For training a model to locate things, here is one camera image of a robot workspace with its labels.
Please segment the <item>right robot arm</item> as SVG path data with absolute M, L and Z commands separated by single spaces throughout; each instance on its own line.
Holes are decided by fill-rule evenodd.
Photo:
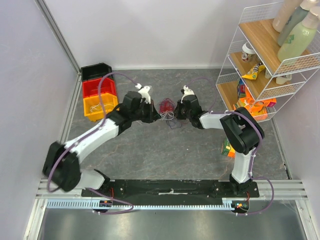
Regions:
M 230 145 L 235 150 L 234 166 L 229 175 L 229 191 L 235 197 L 242 196 L 253 182 L 253 162 L 256 152 L 265 137 L 264 131 L 245 107 L 224 113 L 204 111 L 195 95 L 188 95 L 177 102 L 174 116 L 189 120 L 200 130 L 224 130 Z

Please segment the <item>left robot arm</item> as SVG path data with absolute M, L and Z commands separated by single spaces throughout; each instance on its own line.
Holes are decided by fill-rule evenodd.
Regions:
M 91 188 L 99 197 L 106 196 L 110 191 L 109 178 L 97 169 L 81 170 L 81 162 L 99 146 L 130 128 L 133 122 L 149 124 L 161 118 L 150 90 L 147 85 L 139 91 L 129 91 L 122 103 L 87 132 L 65 143 L 52 143 L 42 169 L 48 182 L 64 192 Z

